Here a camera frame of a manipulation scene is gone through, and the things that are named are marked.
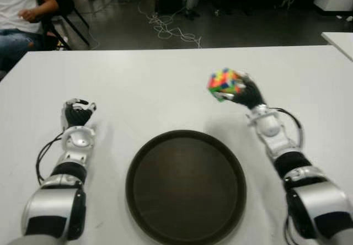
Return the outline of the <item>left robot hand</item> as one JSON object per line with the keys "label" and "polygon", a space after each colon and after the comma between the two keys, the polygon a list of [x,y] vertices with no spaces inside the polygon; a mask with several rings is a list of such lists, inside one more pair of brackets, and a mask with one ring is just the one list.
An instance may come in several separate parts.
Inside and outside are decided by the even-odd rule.
{"label": "left robot hand", "polygon": [[65,131],[73,126],[84,126],[96,109],[95,103],[89,103],[83,99],[73,98],[64,102],[61,110],[62,130]]}

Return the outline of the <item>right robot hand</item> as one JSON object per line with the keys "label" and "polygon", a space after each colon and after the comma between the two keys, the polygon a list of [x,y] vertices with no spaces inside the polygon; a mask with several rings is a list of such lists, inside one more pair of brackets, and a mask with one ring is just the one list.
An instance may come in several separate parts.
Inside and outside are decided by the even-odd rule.
{"label": "right robot hand", "polygon": [[258,105],[265,105],[266,102],[255,84],[255,82],[247,75],[240,76],[244,88],[236,94],[220,92],[222,99],[230,100],[232,102],[246,106],[249,110],[254,109]]}

